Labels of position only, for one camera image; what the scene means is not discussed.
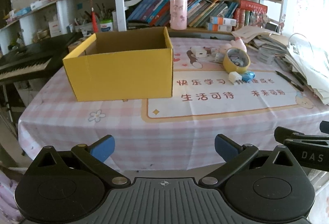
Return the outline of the small white charger plug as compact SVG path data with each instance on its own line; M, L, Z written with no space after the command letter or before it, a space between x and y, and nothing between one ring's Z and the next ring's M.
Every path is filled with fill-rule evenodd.
M229 76L228 76L228 79L233 85L243 83L242 76L237 72L230 72Z

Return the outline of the blue packet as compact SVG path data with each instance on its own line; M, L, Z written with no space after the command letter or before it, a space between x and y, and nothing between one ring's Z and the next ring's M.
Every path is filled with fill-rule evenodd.
M251 71L246 71L245 73L241 74L241 79L243 82L249 83L255 78L255 73Z

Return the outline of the yellow tape roll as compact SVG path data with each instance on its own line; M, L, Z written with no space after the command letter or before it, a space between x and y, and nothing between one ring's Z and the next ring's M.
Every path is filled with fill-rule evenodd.
M225 53L222 64L227 73L243 74L250 66L250 57L245 51L232 47Z

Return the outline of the pink plush toy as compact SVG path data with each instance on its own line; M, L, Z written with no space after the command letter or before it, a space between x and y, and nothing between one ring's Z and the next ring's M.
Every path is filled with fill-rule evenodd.
M247 47L243 40L240 37L235 38L234 40L229 41L228 43L225 43L220 47L220 53L225 54L229 49L231 48L237 48L244 52L247 52Z

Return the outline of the large white charger block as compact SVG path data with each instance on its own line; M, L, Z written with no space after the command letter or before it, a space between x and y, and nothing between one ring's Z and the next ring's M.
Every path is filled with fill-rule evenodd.
M191 51L196 58L207 57L207 50L202 46L192 46Z

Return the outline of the black pen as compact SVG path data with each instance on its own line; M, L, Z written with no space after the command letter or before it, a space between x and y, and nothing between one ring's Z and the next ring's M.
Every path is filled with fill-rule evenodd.
M290 78L288 78L286 75L282 74L279 71L275 71L275 73L280 76L281 78L283 78L285 81L287 81L290 85L292 85L293 87L295 87L297 90L304 92L303 87L299 86L297 83L295 83L293 80L291 80Z

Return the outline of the pink checked tablecloth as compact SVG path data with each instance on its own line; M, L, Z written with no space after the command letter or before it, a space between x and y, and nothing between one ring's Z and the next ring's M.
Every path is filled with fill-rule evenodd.
M173 96L165 99L78 102L65 70L59 70L20 117L18 141L30 158L42 147L69 150L110 134L116 170L190 170L219 163L214 139L222 133L260 149L276 145L274 130L286 127L319 134L328 106L309 90L300 92L249 50L255 78L233 85L219 64L193 68L192 46L219 47L211 39L174 38Z

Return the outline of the pile of papers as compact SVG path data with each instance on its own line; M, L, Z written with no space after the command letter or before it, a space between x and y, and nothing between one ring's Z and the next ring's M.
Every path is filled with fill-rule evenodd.
M315 47L302 34L294 33L286 37L265 28L246 26L232 32L245 43L256 37L269 40L278 46L276 52L299 72L306 85L319 97L321 102L328 105L328 51Z

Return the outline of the yellow cardboard box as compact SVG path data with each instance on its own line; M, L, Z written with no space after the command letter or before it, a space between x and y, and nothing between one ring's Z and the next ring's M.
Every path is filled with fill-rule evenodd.
M173 46L166 27L95 33L63 64L79 102L172 97Z

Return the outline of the black electronic keyboard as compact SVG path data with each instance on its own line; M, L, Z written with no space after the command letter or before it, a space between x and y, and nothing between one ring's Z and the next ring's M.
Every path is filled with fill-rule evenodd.
M53 76L68 55L68 47L82 38L74 32L13 50L1 57L1 84Z

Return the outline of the lower orange white box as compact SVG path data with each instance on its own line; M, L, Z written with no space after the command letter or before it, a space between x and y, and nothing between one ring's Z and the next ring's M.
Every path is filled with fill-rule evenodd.
M233 27L230 25L219 25L219 24L206 24L207 30L210 31L220 31L220 32L232 32Z

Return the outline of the orange white box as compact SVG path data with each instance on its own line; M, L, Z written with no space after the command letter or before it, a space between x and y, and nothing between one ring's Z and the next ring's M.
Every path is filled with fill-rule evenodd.
M219 25L219 24L206 24L207 30L210 31L220 31L220 32L232 32L233 27L230 25Z
M236 19L211 16L210 17L210 23L217 24L217 25L226 25L226 26L235 27L236 26Z

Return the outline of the red pen bottle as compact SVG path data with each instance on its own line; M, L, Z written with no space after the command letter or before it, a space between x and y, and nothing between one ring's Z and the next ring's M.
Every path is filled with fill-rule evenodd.
M97 33L99 32L99 29L98 29L98 22L97 22L97 18L96 18L96 14L95 14L95 11L94 11L94 8L92 7L92 25L93 25L93 31L94 33Z

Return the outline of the green lid jar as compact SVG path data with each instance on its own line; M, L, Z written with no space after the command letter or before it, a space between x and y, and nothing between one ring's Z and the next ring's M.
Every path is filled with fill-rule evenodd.
M113 21L112 19L102 20L100 22L101 32L113 31Z

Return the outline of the upper orange white box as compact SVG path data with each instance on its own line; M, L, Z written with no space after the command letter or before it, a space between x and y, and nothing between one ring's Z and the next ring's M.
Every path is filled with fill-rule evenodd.
M226 26L235 27L236 26L236 19L211 16L210 17L210 23L217 24L217 25L226 25Z

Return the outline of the red thick book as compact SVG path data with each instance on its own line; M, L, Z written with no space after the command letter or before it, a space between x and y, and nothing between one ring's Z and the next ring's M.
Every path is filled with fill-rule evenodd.
M266 5L249 1L249 0L239 0L239 7L246 11L255 11L256 13L266 14L268 7Z

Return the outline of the pink cylindrical cup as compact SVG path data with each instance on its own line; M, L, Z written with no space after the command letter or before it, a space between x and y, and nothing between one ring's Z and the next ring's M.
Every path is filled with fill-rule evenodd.
M169 23L173 30L187 29L187 0L170 0Z

